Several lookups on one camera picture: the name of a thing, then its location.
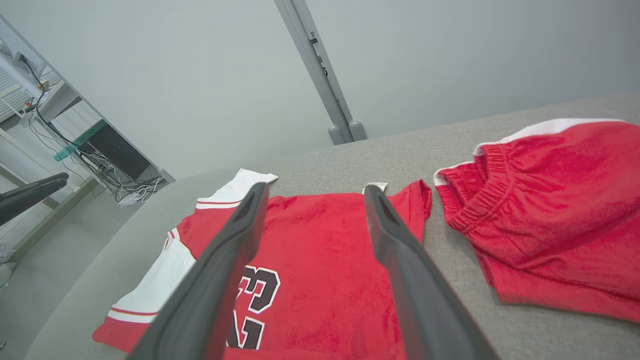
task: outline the white wall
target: white wall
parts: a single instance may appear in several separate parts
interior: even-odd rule
[[[640,89],[638,0],[307,0],[369,137]]]
[[[332,144],[272,1],[21,0],[0,15],[177,179]]]

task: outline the floor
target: floor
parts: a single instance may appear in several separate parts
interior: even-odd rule
[[[120,208],[94,189],[60,220],[0,291],[0,360],[22,360],[36,335],[84,270],[142,203]]]

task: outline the printed number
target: printed number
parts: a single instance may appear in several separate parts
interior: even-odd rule
[[[251,302],[247,310],[254,314],[260,314],[273,304],[279,287],[278,272],[247,265],[244,268],[240,286],[238,286],[236,300],[242,294],[251,295]],[[237,311],[234,310],[234,324],[229,331],[227,345],[234,348],[257,350],[260,348],[263,332],[264,322],[246,315],[242,324],[239,324]]]

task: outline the gray fabric surface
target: gray fabric surface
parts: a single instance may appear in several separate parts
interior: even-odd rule
[[[476,144],[559,117],[607,117],[640,124],[640,94],[584,99],[238,167],[280,176],[271,195],[359,192],[371,181],[389,182],[387,193],[394,194],[416,179],[433,188],[434,171],[472,160]],[[197,197],[209,196],[236,172],[233,168],[202,174],[155,195],[74,285],[26,359],[123,359],[120,351],[93,342],[93,330],[109,307],[138,284],[160,253],[166,231],[193,212]],[[638,324],[500,304],[468,241],[445,225],[436,192],[424,246],[503,359],[631,359],[640,354]]]

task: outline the basketball jersey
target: basketball jersey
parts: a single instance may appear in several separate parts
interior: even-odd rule
[[[133,349],[247,191],[277,176],[241,169],[168,233],[138,287],[109,310],[95,341]],[[422,238],[431,190],[389,197]],[[272,197],[260,248],[244,268],[225,359],[404,359],[386,270],[376,261],[361,193]]]

